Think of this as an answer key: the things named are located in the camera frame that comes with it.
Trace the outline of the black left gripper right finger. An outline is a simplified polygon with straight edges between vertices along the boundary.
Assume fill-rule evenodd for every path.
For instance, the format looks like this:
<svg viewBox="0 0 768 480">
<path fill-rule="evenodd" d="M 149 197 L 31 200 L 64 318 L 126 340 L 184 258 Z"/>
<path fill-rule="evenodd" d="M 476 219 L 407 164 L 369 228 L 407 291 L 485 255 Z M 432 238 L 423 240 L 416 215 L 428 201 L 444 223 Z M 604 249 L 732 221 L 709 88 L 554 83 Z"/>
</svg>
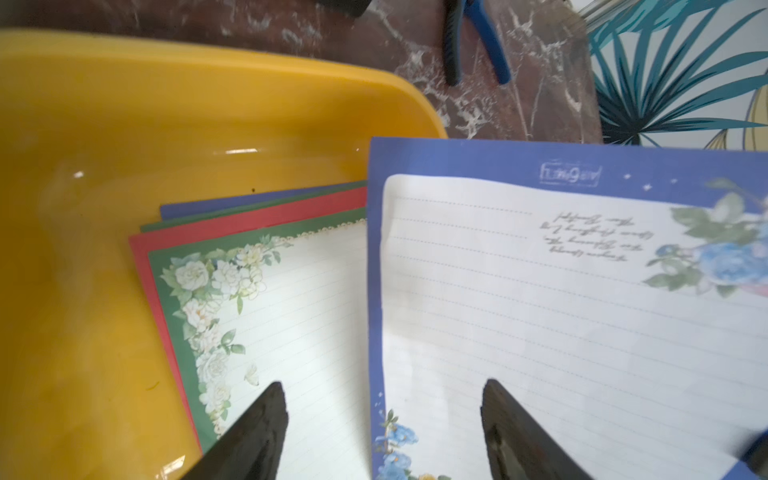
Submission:
<svg viewBox="0 0 768 480">
<path fill-rule="evenodd" d="M 484 388 L 482 428 L 494 480 L 591 480 L 496 379 Z"/>
</svg>

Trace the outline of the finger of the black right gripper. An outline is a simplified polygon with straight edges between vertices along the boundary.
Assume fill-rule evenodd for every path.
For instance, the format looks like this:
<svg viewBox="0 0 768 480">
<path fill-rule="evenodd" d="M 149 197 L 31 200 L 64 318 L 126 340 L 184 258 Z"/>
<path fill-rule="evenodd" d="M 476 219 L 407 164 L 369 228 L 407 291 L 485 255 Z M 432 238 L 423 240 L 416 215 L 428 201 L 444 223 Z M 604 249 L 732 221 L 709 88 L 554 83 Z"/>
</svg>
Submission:
<svg viewBox="0 0 768 480">
<path fill-rule="evenodd" d="M 768 434 L 757 437 L 740 458 L 747 469 L 758 479 L 767 480 Z"/>
</svg>

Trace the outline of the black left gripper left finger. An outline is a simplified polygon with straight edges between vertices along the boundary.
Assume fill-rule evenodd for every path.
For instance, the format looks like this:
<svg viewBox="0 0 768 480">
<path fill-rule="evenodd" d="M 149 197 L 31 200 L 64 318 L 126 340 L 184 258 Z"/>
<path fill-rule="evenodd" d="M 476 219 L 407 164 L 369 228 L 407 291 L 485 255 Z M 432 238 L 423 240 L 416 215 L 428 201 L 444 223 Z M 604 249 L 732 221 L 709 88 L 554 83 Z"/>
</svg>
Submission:
<svg viewBox="0 0 768 480">
<path fill-rule="evenodd" d="M 271 383 L 183 480 L 275 480 L 289 415 L 281 382 Z"/>
</svg>

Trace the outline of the yellow plastic tray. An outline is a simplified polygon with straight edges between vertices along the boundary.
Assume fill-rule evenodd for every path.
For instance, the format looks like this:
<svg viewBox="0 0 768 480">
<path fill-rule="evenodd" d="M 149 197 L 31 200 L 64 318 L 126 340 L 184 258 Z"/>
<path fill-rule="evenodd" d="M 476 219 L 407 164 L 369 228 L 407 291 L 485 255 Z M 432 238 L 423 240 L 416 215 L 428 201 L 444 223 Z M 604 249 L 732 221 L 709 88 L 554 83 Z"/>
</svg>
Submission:
<svg viewBox="0 0 768 480">
<path fill-rule="evenodd" d="M 442 138 L 380 70 L 1 32 L 1 475 L 155 479 L 199 457 L 128 239 L 176 203 L 364 178 L 376 136 Z"/>
</svg>

